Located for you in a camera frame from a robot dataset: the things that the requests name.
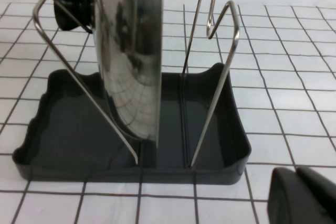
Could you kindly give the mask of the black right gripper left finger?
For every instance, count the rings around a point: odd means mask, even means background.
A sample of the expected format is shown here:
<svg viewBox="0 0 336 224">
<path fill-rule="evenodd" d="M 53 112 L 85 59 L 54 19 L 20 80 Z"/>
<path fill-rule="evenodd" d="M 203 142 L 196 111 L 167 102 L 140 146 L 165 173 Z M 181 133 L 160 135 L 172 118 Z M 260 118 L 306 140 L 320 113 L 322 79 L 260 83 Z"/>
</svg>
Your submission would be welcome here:
<svg viewBox="0 0 336 224">
<path fill-rule="evenodd" d="M 267 213 L 270 223 L 331 223 L 297 170 L 282 167 L 272 172 Z"/>
</svg>

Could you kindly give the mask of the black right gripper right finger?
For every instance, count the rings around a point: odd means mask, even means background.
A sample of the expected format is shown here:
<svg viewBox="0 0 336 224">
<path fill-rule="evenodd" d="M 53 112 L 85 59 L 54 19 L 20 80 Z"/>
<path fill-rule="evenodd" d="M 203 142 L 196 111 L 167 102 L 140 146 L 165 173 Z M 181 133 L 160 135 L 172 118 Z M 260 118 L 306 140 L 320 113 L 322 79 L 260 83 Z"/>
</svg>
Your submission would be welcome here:
<svg viewBox="0 0 336 224">
<path fill-rule="evenodd" d="M 335 183 L 307 167 L 298 168 L 297 175 L 335 223 Z"/>
</svg>

